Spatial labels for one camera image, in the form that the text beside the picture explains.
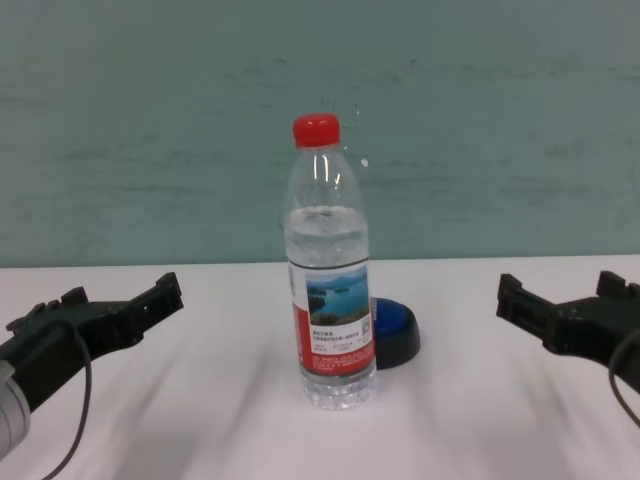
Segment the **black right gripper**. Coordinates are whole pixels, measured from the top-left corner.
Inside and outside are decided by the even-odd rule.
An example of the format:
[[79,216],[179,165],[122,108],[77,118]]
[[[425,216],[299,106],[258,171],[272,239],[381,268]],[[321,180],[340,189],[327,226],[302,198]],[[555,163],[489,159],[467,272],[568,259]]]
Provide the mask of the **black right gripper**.
[[601,271],[597,297],[558,306],[525,290],[511,274],[500,276],[496,316],[542,341],[551,353],[611,368],[628,385],[639,383],[640,285]]

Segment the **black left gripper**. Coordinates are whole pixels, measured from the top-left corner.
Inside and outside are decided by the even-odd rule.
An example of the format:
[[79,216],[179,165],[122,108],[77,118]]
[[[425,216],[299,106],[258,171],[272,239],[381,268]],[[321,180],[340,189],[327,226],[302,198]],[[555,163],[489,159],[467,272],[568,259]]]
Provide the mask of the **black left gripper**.
[[88,302],[76,287],[11,321],[1,358],[14,368],[13,381],[33,413],[92,361],[133,347],[182,308],[174,272],[132,301]]

